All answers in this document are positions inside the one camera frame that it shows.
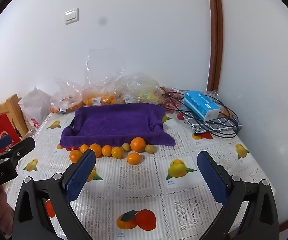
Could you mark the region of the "person's left hand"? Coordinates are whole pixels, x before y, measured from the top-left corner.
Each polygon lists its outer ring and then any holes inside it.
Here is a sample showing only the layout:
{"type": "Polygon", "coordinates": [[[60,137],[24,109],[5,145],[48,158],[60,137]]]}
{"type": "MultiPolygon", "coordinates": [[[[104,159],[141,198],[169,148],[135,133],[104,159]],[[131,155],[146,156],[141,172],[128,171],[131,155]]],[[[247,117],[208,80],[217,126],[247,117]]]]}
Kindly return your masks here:
{"type": "Polygon", "coordinates": [[[12,209],[7,202],[7,194],[0,185],[0,229],[7,235],[12,233],[13,217],[12,209]]]}

